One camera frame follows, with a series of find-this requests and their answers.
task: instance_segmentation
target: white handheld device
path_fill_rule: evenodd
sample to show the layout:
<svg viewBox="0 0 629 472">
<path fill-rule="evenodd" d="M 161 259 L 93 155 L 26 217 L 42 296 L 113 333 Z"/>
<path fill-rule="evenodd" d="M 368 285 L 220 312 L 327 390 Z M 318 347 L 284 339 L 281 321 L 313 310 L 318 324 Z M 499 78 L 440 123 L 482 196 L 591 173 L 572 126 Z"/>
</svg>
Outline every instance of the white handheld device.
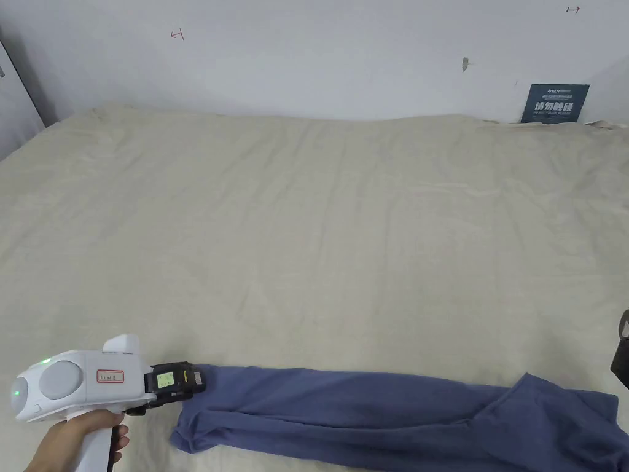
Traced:
<svg viewBox="0 0 629 472">
<path fill-rule="evenodd" d="M 101 351 L 67 351 L 21 373 L 11 387 L 19 421 L 71 419 L 92 410 L 143 415 L 148 408 L 188 400 L 206 388 L 204 373 L 188 362 L 149 366 L 136 335 L 110 339 Z M 75 472 L 111 472 L 118 438 L 112 429 L 89 434 Z"/>
</svg>

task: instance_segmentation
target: red-bordered label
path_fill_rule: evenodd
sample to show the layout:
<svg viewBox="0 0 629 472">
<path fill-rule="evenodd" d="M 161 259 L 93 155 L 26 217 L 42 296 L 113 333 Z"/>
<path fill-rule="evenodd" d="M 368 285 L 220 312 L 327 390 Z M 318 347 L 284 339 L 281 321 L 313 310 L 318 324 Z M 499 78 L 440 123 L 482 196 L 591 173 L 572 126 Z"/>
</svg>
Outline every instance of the red-bordered label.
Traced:
<svg viewBox="0 0 629 472">
<path fill-rule="evenodd" d="M 110 371 L 99 369 L 96 371 L 98 383 L 125 383 L 125 371 Z"/>
</svg>

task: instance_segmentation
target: wall mark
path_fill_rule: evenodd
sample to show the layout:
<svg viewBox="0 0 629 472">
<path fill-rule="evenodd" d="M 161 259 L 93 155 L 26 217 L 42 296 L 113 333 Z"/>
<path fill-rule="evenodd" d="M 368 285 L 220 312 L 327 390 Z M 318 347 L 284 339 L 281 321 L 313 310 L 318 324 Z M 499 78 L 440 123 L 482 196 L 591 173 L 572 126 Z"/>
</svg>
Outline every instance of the wall mark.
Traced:
<svg viewBox="0 0 629 472">
<path fill-rule="evenodd" d="M 174 31 L 170 33 L 171 38 L 177 38 L 177 36 L 181 36 L 181 40 L 184 41 L 184 34 L 181 32 L 181 28 L 179 28 L 178 33 L 175 33 Z"/>
</svg>

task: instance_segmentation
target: blue shirt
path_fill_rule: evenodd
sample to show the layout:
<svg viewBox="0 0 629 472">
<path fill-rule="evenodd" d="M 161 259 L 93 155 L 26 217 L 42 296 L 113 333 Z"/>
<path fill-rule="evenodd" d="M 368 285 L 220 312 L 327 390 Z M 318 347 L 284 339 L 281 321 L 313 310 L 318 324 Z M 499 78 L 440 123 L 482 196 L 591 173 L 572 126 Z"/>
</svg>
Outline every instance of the blue shirt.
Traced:
<svg viewBox="0 0 629 472">
<path fill-rule="evenodd" d="M 423 376 L 203 366 L 171 443 L 383 471 L 629 471 L 618 399 L 530 374 L 512 388 Z"/>
</svg>

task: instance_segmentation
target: beige bedsheet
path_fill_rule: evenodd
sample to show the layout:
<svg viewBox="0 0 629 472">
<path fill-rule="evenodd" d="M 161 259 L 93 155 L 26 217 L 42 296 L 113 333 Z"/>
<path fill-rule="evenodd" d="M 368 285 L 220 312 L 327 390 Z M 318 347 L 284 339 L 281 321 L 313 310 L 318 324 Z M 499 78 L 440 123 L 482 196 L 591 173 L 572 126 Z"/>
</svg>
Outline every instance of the beige bedsheet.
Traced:
<svg viewBox="0 0 629 472">
<path fill-rule="evenodd" d="M 304 366 L 620 397 L 629 131 L 464 116 L 344 123 L 112 106 L 0 163 L 0 390 L 140 335 L 150 363 Z M 0 402 L 2 469 L 46 426 Z M 130 419 L 123 471 L 338 469 L 167 443 Z"/>
</svg>

